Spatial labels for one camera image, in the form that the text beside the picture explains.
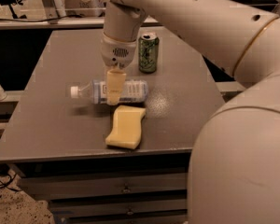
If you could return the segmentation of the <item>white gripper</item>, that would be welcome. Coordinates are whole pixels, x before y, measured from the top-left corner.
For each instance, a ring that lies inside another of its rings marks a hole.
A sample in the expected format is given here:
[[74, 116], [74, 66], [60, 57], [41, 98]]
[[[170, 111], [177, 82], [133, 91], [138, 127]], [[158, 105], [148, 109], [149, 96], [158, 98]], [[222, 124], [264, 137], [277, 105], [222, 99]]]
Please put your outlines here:
[[123, 70], [132, 61], [136, 50], [136, 40], [121, 41], [106, 34], [101, 39], [101, 55], [108, 67], [106, 73], [106, 97], [109, 105], [117, 105], [123, 91], [126, 73]]

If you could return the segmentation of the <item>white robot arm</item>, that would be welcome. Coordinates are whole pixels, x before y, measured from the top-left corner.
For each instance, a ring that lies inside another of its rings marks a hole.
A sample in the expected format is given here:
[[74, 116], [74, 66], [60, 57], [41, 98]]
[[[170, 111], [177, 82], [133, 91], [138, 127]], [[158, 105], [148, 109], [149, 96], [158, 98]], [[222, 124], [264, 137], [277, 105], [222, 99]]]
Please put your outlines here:
[[280, 15], [232, 0], [109, 0], [105, 33], [139, 9], [202, 54], [214, 81], [243, 91], [204, 124], [191, 152], [189, 224], [280, 224]]

